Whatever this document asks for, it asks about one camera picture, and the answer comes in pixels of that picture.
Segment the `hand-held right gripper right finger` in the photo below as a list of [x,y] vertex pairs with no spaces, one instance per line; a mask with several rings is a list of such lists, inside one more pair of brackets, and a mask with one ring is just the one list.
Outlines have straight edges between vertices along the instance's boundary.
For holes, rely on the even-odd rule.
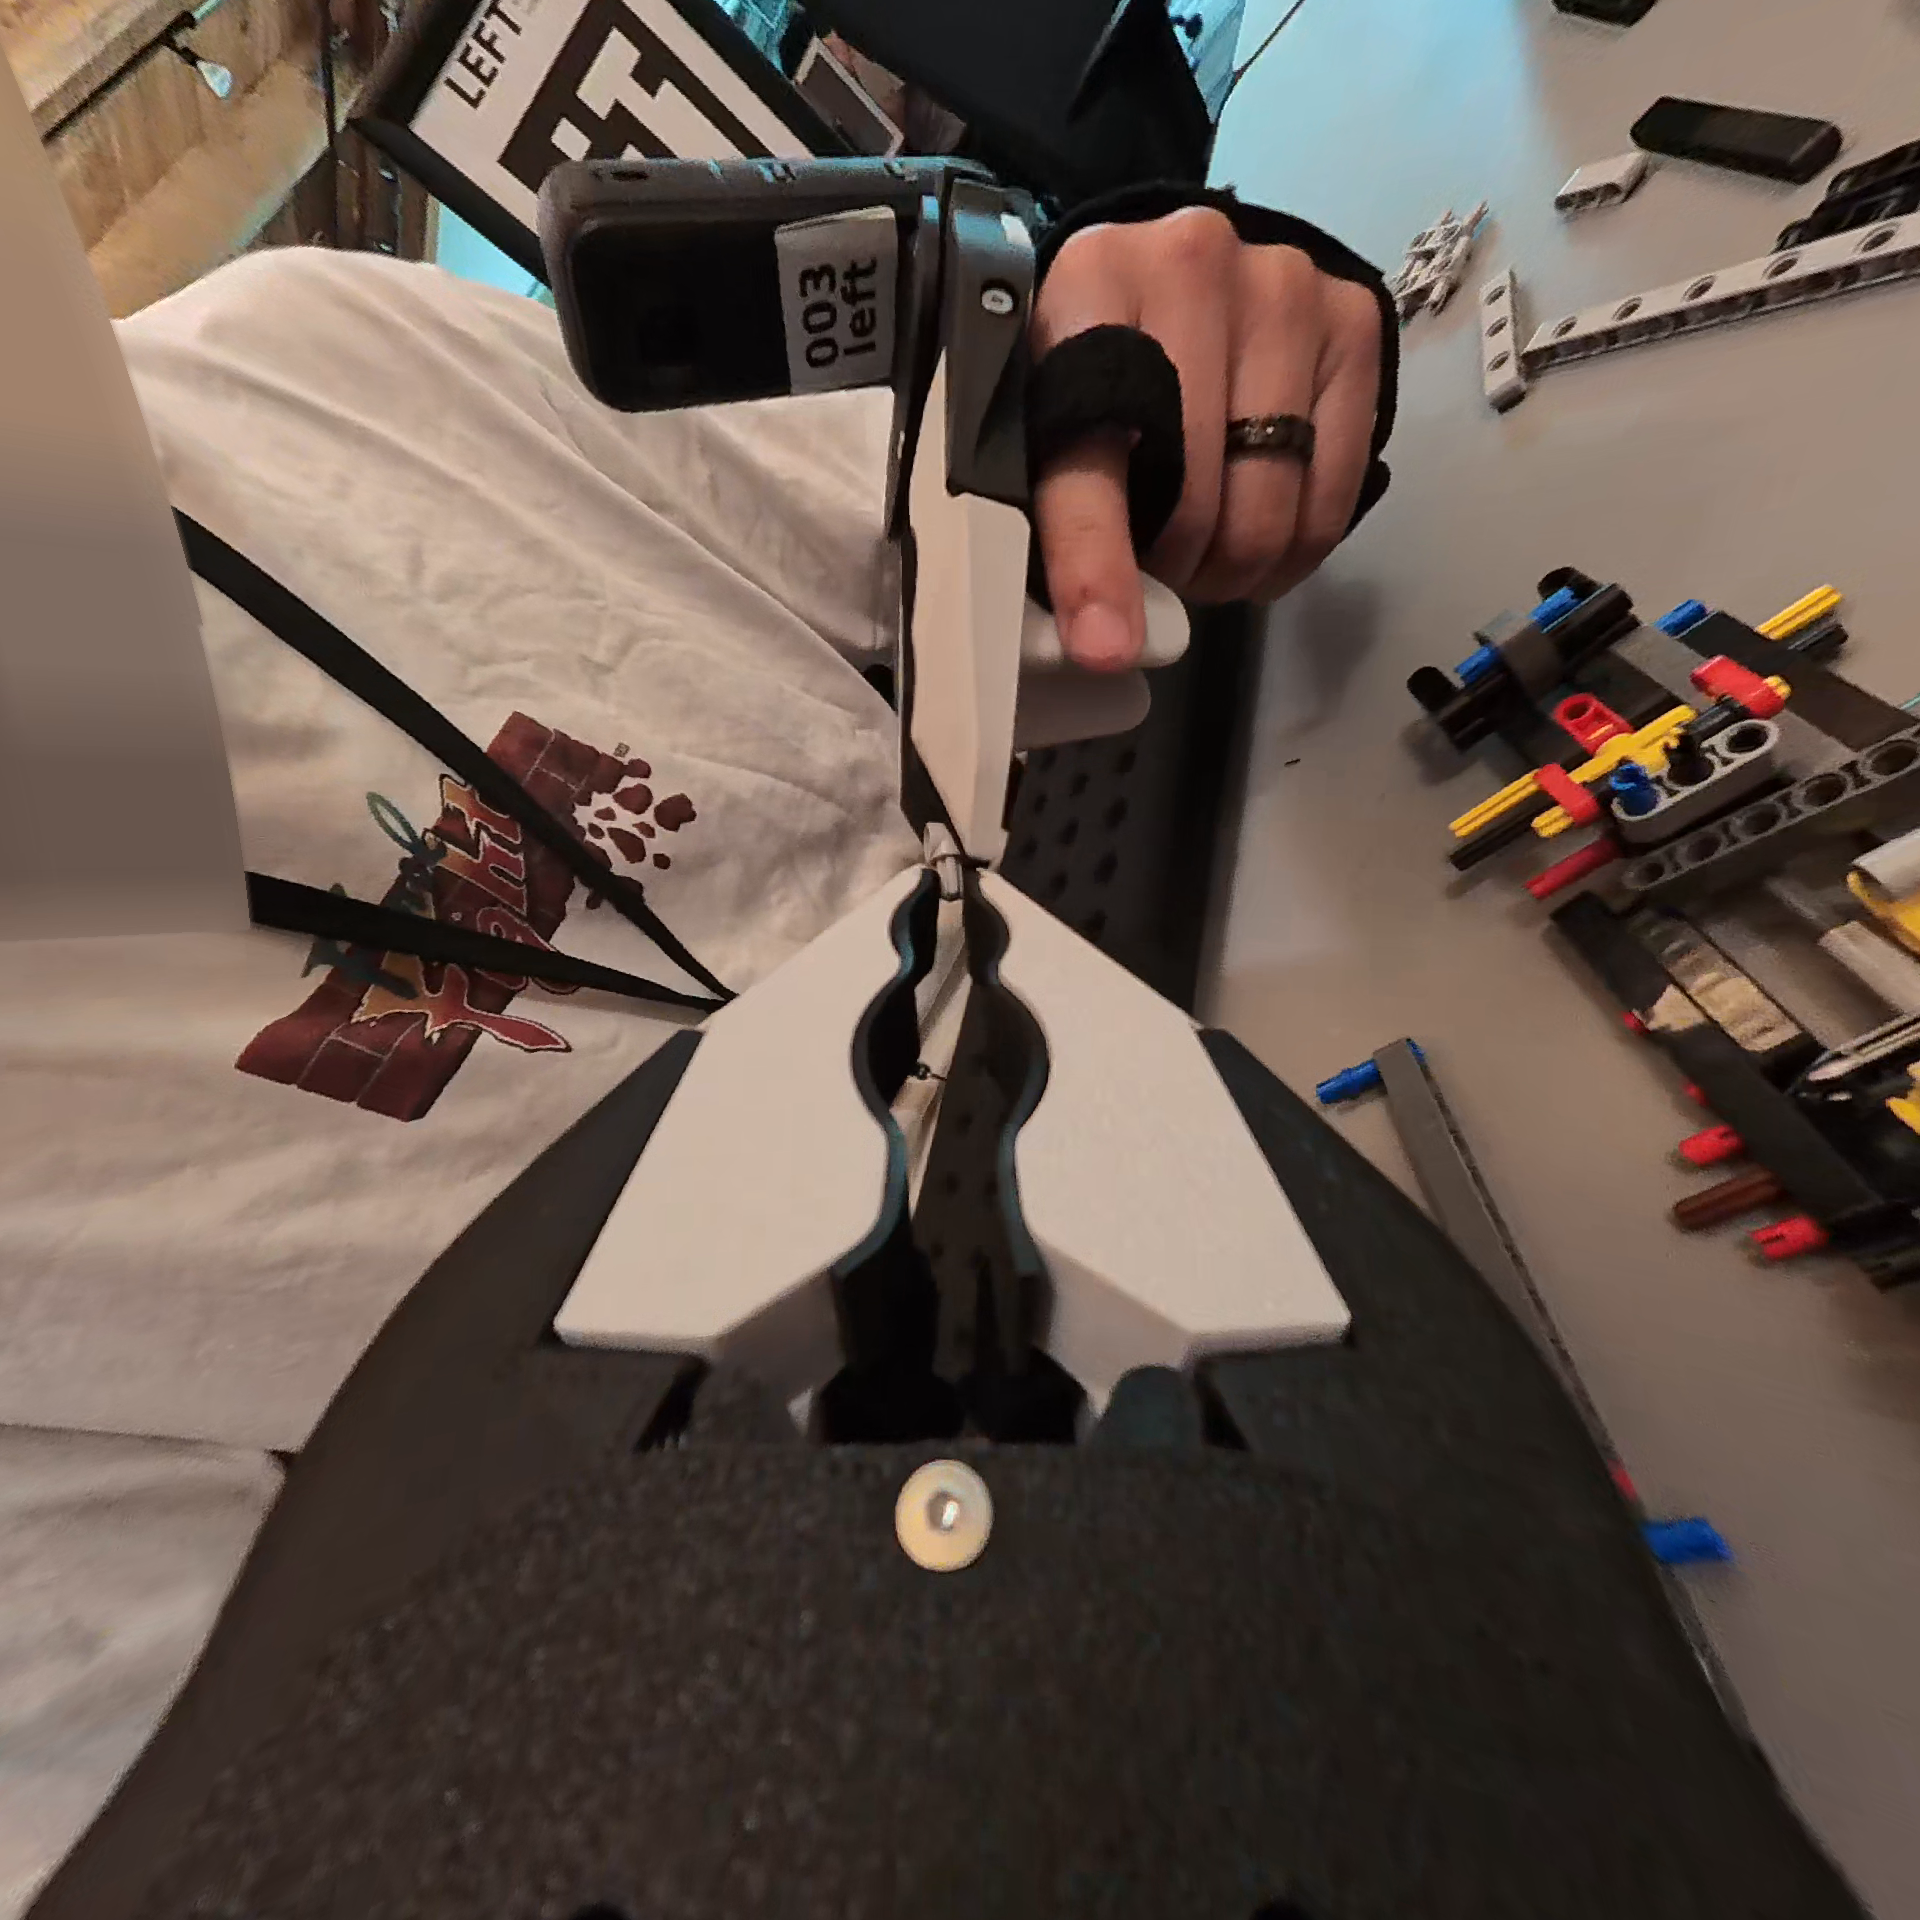
[[1046,1041],[1012,1146],[1042,1347],[1080,1386],[1115,1386],[1346,1339],[1353,1312],[1191,1015],[1001,874],[979,893],[1006,931],[1001,985]]

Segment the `long grey lego beam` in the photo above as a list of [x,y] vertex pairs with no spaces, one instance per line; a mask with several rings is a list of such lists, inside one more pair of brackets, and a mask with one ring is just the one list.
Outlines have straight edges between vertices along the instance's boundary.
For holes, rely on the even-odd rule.
[[1340,1069],[1312,1086],[1321,1108],[1349,1108],[1377,1096],[1394,1123],[1400,1152],[1422,1184],[1427,1213],[1449,1238],[1449,1245],[1476,1268],[1482,1284],[1525,1328],[1542,1353],[1570,1408],[1586,1426],[1617,1494],[1640,1524],[1646,1550],[1666,1571],[1733,1566],[1739,1553],[1707,1518],[1666,1518],[1646,1509],[1640,1489],[1621,1460],[1613,1436],[1591,1402],[1570,1347],[1525,1263],[1525,1255],[1476,1162],[1476,1152],[1433,1074],[1427,1052],[1397,1039],[1371,1052],[1371,1057]]

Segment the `small grey lego gear piece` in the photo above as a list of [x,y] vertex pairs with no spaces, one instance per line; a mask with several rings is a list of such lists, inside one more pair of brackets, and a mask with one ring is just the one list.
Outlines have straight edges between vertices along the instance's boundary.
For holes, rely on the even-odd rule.
[[1446,208],[1433,225],[1409,241],[1400,267],[1387,281],[1400,327],[1422,314],[1440,314],[1453,299],[1488,211],[1494,204],[1487,199],[1476,202],[1468,214]]

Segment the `light grey angled lego beam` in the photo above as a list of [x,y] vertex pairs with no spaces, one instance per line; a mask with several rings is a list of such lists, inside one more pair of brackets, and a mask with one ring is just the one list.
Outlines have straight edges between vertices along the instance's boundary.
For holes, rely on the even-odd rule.
[[1476,298],[1482,397],[1494,412],[1510,412],[1546,372],[1564,367],[1911,281],[1917,211],[1880,214],[1535,327],[1518,276],[1507,267]]

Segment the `black lego beam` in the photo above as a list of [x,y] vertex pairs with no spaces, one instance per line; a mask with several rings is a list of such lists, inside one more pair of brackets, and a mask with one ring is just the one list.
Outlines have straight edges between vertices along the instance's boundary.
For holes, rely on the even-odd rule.
[[1880,155],[1840,168],[1821,199],[1791,223],[1773,250],[1793,250],[1853,228],[1870,228],[1917,211],[1917,155],[1920,142],[1906,141]]

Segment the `person's left hand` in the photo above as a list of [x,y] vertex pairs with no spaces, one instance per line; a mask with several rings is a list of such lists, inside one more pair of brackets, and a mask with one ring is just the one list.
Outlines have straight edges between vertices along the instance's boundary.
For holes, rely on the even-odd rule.
[[1273,604],[1349,534],[1381,394],[1381,309],[1305,250],[1252,246],[1188,204],[1075,235],[1039,286],[1046,359],[1094,327],[1154,335],[1182,386],[1185,482],[1145,562],[1131,534],[1131,436],[1084,434],[1032,487],[1068,660],[1132,669],[1142,578],[1194,604]]

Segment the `person's white printed t-shirt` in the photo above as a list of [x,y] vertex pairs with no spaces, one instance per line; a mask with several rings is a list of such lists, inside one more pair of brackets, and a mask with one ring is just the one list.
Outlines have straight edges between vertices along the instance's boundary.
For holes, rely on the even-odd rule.
[[[168,495],[733,988],[913,862],[887,397],[628,417],[549,308],[254,250],[116,327]],[[3,947],[3,1918],[141,1753],[406,1291],[669,1012],[275,931]]]

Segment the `black and white tag sign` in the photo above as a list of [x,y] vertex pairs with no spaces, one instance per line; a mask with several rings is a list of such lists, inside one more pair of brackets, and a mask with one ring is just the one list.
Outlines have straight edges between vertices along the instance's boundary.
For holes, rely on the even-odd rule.
[[350,118],[547,286],[541,180],[572,161],[803,161],[853,142],[781,70],[786,4],[407,4]]

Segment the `lego car chassis assembly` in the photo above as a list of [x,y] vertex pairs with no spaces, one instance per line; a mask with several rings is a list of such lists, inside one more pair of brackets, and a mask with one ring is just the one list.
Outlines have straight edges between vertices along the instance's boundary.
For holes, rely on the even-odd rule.
[[1427,737],[1514,778],[1453,815],[1461,877],[1533,856],[1551,938],[1701,1108],[1681,1230],[1917,1286],[1917,702],[1845,672],[1845,598],[1643,616],[1560,567],[1419,666]]

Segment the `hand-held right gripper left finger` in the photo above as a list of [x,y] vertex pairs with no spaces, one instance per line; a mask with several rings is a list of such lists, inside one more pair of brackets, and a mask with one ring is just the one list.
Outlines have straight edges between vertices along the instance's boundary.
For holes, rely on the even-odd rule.
[[820,1386],[842,1366],[832,1268],[904,1198],[892,1096],[859,1082],[857,1032],[913,985],[913,921],[938,900],[908,868],[757,980],[697,1034],[557,1333]]

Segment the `black rectangular block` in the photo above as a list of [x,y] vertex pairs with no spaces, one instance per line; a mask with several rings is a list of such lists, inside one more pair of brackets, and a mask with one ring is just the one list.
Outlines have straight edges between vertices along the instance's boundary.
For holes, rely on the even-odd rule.
[[1784,115],[1662,93],[1631,126],[1653,154],[1740,175],[1808,184],[1842,154],[1842,131],[1826,118]]

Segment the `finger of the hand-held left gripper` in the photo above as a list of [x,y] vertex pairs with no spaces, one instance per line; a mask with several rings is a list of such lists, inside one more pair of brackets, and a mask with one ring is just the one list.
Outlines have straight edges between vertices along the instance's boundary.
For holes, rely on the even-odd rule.
[[1010,839],[1029,520],[1018,507],[953,493],[951,447],[942,359],[904,488],[903,807],[914,828],[945,826],[969,865],[995,868]]

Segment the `black office chair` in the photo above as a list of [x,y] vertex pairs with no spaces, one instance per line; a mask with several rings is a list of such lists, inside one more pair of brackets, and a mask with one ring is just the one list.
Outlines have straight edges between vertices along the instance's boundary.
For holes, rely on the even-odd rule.
[[1211,111],[1167,4],[803,4],[820,37],[964,125],[964,155],[1059,204],[1202,185]]

